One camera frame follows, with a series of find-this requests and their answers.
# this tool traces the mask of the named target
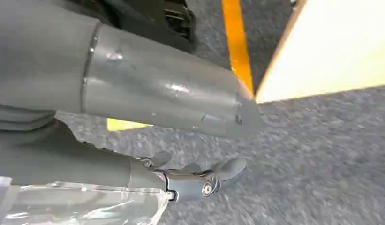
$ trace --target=gray metal cylinder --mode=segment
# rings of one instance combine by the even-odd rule
[[[80,113],[99,24],[41,0],[0,0],[0,104]]]
[[[85,79],[87,113],[231,137],[260,126],[252,94],[231,71],[106,25]]]

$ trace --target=yellow line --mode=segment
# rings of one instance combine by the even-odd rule
[[[111,118],[106,119],[106,128],[108,131],[144,128],[144,127],[148,127],[148,126],[150,126],[150,125],[143,124],[143,123],[137,123],[137,122],[131,122],[131,121],[111,119]]]
[[[253,93],[252,72],[239,0],[223,0],[223,10],[232,71]]]

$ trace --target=screw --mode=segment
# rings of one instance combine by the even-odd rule
[[[204,183],[202,187],[202,194],[208,196],[211,193],[211,184],[209,182]]]

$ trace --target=clear plastic sheet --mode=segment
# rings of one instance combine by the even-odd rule
[[[18,186],[3,225],[155,225],[169,195],[160,189],[56,182]]]

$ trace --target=metal bolt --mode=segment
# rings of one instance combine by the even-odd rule
[[[239,115],[235,117],[235,121],[237,124],[242,125],[242,118]]]
[[[211,184],[209,182],[204,183],[202,187],[202,194],[208,196],[211,193]]]

